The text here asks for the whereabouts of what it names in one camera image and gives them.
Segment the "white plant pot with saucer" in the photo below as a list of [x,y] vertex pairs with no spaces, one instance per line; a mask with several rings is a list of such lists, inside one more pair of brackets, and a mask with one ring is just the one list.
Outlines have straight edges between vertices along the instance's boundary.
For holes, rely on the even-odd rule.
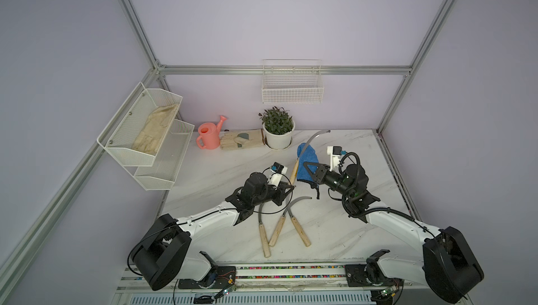
[[266,139],[266,145],[269,146],[269,148],[282,150],[282,149],[288,148],[291,145],[292,134],[296,127],[295,122],[294,121],[291,121],[291,122],[292,122],[291,131],[282,135],[276,135],[276,134],[270,133],[266,128],[266,124],[262,125],[263,135]]

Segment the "aluminium frame profile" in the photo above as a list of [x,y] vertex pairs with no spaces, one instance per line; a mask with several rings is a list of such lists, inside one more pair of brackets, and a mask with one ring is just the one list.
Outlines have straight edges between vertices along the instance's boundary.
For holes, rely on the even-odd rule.
[[31,267],[46,239],[68,211],[70,205],[74,202],[81,190],[82,184],[86,181],[89,174],[91,174],[91,171],[97,165],[102,154],[106,152],[108,136],[112,134],[114,128],[118,128],[123,123],[123,118],[127,115],[129,107],[136,104],[139,98],[144,95],[146,86],[153,82],[159,82],[162,89],[167,90],[168,84],[165,81],[165,76],[167,75],[261,75],[263,77],[290,77],[293,80],[297,80],[300,77],[320,77],[322,75],[401,75],[403,76],[403,81],[400,83],[386,113],[383,115],[379,127],[375,130],[377,135],[381,135],[388,127],[389,120],[391,120],[393,114],[396,112],[404,94],[417,75],[435,39],[446,23],[449,13],[453,10],[455,2],[457,2],[457,0],[444,0],[442,2],[427,35],[420,45],[416,56],[413,58],[412,64],[409,66],[325,65],[315,68],[313,66],[299,65],[298,63],[287,61],[284,65],[265,68],[263,66],[230,65],[161,65],[149,45],[132,0],[118,1],[126,13],[127,19],[134,33],[137,35],[137,39],[142,44],[143,51],[149,58],[151,67],[142,82],[127,97],[112,120],[106,125],[101,134],[99,134],[97,141],[92,145],[77,167],[75,167],[66,182],[60,187],[58,193],[53,197],[52,201],[47,205],[37,221],[30,227],[30,230],[23,236],[21,242],[19,242],[1,267],[1,293],[4,297],[7,297],[13,291]]

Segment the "white mesh shelf basket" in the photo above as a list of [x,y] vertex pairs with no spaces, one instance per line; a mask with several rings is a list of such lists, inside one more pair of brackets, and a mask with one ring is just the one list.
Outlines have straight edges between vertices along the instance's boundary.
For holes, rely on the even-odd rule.
[[146,191],[164,191],[174,187],[194,125],[175,119],[166,135],[154,164],[140,166],[134,172],[134,179]]
[[[152,166],[182,100],[183,97],[175,93],[163,89],[148,89],[143,83],[139,83],[98,136],[98,145],[123,167]],[[149,118],[157,112],[165,118],[165,123],[151,138],[154,146],[142,149],[142,136],[149,134]]]

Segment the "white mesh upper shelf basket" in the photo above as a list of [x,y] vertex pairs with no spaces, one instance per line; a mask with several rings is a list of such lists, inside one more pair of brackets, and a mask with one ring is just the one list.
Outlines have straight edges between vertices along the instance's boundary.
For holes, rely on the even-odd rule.
[[[182,100],[183,97],[175,93],[163,89],[148,89],[143,83],[139,83],[98,136],[98,145],[123,167],[152,166]],[[165,123],[151,138],[154,146],[142,149],[142,136],[149,134],[149,118],[157,112],[165,118]]]

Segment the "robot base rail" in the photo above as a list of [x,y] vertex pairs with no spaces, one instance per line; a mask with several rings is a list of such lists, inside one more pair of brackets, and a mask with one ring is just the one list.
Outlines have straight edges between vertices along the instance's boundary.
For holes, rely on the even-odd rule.
[[112,304],[402,304],[404,291],[421,285],[391,281],[386,286],[351,286],[342,262],[231,264],[209,289],[174,280],[153,291],[126,271]]

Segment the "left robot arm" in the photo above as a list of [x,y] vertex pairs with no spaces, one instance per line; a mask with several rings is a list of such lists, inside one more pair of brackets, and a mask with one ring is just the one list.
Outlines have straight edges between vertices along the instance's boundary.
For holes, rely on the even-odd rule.
[[144,278],[153,291],[161,290],[176,277],[203,281],[215,269],[211,257],[197,247],[204,237],[239,225],[272,202],[281,206],[295,187],[287,176],[252,173],[242,187],[205,212],[185,218],[163,214],[127,255],[127,267]]

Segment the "pink watering can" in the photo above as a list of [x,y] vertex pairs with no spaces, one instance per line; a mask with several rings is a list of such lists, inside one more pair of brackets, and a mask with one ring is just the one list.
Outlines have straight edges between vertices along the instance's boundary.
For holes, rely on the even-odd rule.
[[200,149],[217,149],[220,146],[220,132],[227,118],[223,115],[217,124],[207,122],[198,127],[199,136],[196,139],[196,144]]

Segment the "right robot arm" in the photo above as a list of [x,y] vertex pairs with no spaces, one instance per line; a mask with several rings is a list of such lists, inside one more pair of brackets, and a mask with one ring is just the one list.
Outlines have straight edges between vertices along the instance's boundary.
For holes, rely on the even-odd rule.
[[345,171],[305,162],[313,182],[326,185],[341,195],[349,218],[381,228],[412,247],[416,255],[405,258],[389,249],[380,249],[367,258],[361,273],[352,273],[369,285],[382,285],[399,279],[427,285],[444,302],[455,304],[485,277],[464,235],[454,227],[426,225],[410,215],[386,206],[367,190],[368,177],[359,164]]

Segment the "white mesh lower shelf basket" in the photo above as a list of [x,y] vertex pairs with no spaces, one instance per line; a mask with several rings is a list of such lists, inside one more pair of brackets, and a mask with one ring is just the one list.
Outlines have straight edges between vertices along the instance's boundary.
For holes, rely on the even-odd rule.
[[134,179],[146,191],[164,191],[174,187],[194,125],[175,119],[166,135],[154,164],[140,166],[134,172]]

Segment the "beige work glove on table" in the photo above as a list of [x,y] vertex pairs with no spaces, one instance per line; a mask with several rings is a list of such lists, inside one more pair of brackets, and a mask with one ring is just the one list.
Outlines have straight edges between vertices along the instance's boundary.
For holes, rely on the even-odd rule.
[[220,139],[220,148],[231,151],[263,147],[263,134],[260,129],[247,131],[228,131]]

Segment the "blue fluffy rag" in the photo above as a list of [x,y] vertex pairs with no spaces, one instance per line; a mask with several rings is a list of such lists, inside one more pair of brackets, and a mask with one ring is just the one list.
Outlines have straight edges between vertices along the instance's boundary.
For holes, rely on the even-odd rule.
[[297,155],[299,156],[298,170],[296,180],[310,185],[311,189],[318,187],[318,184],[313,180],[311,173],[317,170],[317,166],[308,165],[305,163],[318,163],[318,157],[312,146],[306,146],[306,143],[301,143],[297,149]]

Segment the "green potted plant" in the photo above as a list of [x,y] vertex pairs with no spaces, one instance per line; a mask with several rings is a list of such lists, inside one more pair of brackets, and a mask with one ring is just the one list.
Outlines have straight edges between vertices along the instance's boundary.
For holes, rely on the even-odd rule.
[[273,135],[284,135],[294,129],[293,117],[283,107],[272,107],[259,113],[266,131]]

